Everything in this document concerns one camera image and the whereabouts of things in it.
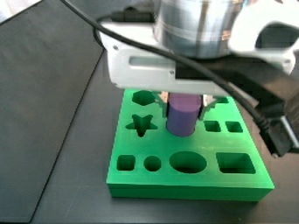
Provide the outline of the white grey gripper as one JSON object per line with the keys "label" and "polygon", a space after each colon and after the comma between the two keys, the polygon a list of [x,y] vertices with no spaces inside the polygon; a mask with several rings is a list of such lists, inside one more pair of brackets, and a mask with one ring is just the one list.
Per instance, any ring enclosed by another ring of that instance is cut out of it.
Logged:
{"label": "white grey gripper", "polygon": [[[126,39],[165,50],[154,39],[152,24],[104,22],[102,26]],[[118,88],[153,90],[154,102],[161,108],[162,117],[166,117],[166,92],[204,95],[198,114],[198,119],[202,120],[205,113],[217,103],[217,98],[213,95],[224,96],[229,94],[212,81],[202,80],[202,78],[201,80],[186,80],[188,78],[176,80],[176,62],[173,60],[120,42],[104,34],[102,31],[98,32],[98,35],[106,49],[110,82]],[[265,49],[264,52],[258,51],[250,55],[273,63],[272,65],[276,65],[289,74],[294,68],[294,48],[296,46],[284,50]]]}

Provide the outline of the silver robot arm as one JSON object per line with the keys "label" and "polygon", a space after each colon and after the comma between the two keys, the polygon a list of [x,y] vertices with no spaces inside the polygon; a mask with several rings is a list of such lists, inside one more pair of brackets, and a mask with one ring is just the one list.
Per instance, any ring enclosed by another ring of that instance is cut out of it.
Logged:
{"label": "silver robot arm", "polygon": [[[257,36],[269,25],[299,31],[299,0],[161,0],[153,22],[125,16],[105,22],[118,35],[177,56],[198,61],[258,101],[272,118],[299,116],[294,67],[299,39],[258,49]],[[222,96],[228,92],[182,64],[100,35],[108,73],[118,88]]]}

